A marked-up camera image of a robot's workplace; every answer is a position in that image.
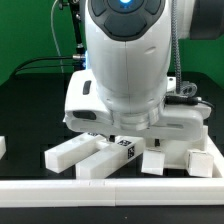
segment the white plastic casing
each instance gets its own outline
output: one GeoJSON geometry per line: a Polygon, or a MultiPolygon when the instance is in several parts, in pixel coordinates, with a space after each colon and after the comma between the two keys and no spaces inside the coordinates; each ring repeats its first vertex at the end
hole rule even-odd
{"type": "Polygon", "coordinates": [[[144,138],[197,141],[202,137],[203,119],[209,117],[211,108],[197,106],[166,105],[160,107],[160,119],[155,125],[147,126],[147,116],[116,116],[106,108],[96,91],[96,80],[92,70],[75,72],[71,78],[66,96],[65,121],[77,132],[93,132],[104,135],[134,136],[144,138]],[[83,95],[83,86],[91,81],[90,92],[83,95]],[[96,120],[77,118],[73,111],[91,111],[96,120]]]}
{"type": "Polygon", "coordinates": [[[97,152],[96,142],[103,140],[101,135],[84,133],[45,152],[46,168],[60,173],[77,162],[97,152]]]}
{"type": "Polygon", "coordinates": [[[123,137],[76,164],[76,179],[102,179],[142,154],[143,138],[123,137]]]}
{"type": "Polygon", "coordinates": [[[114,41],[92,20],[86,3],[86,40],[97,92],[113,112],[138,114],[153,110],[166,93],[170,64],[170,4],[138,40],[114,41]]]}

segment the green wall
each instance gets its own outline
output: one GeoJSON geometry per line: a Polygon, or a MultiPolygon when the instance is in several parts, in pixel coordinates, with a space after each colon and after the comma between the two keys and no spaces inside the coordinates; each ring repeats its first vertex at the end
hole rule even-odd
{"type": "MultiPolygon", "coordinates": [[[[23,61],[54,56],[50,11],[54,0],[7,1],[0,7],[0,84],[23,61]]],[[[63,55],[75,51],[75,39],[68,8],[56,10],[55,27],[63,55]]],[[[216,41],[180,42],[183,71],[203,72],[224,88],[224,37],[216,41]]],[[[35,70],[60,72],[60,68],[35,70]]]]}

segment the blue light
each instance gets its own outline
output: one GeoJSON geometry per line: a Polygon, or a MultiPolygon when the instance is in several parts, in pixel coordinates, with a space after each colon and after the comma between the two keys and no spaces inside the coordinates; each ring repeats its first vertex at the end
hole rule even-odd
{"type": "Polygon", "coordinates": [[[120,2],[124,3],[124,4],[127,4],[127,3],[130,3],[132,0],[120,0],[120,2]]]}

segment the white wooden block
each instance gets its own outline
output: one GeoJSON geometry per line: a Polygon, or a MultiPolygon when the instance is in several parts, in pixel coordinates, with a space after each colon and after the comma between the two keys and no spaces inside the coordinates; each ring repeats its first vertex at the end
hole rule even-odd
{"type": "Polygon", "coordinates": [[[143,138],[123,137],[116,143],[76,164],[76,179],[106,178],[145,149],[143,138]]]}
{"type": "Polygon", "coordinates": [[[115,186],[105,180],[2,181],[0,207],[115,206],[115,186]]]}
{"type": "Polygon", "coordinates": [[[46,168],[60,173],[98,151],[101,135],[84,133],[45,152],[46,168]]]}
{"type": "Polygon", "coordinates": [[[186,153],[186,169],[190,176],[212,177],[214,157],[197,149],[188,150],[186,153]]]}
{"type": "Polygon", "coordinates": [[[163,175],[165,154],[160,148],[149,148],[143,152],[142,173],[163,175]]]}
{"type": "Polygon", "coordinates": [[[222,178],[117,179],[116,206],[223,204],[222,178]]]}
{"type": "Polygon", "coordinates": [[[0,159],[4,156],[5,152],[6,152],[5,137],[0,136],[0,159]]]}

